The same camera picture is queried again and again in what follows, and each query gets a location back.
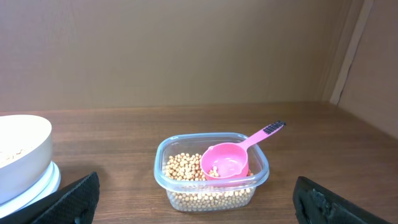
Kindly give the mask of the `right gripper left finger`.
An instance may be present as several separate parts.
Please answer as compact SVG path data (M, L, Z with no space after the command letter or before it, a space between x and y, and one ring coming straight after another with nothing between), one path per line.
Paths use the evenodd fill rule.
M96 172L1 218L1 224L92 224L100 198Z

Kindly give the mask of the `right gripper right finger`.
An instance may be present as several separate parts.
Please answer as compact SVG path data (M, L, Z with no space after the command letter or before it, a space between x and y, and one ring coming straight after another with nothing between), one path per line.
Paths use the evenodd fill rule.
M300 224L390 224L304 176L292 200Z

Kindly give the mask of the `pink measuring scoop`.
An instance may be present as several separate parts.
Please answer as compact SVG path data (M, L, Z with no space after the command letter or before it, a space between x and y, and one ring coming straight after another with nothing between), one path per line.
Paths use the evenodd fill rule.
M200 167L206 180L246 177L249 169L248 149L281 130L286 123L277 121L254 133L242 142L225 142L210 146L201 157ZM217 166L219 177L210 177L208 171Z

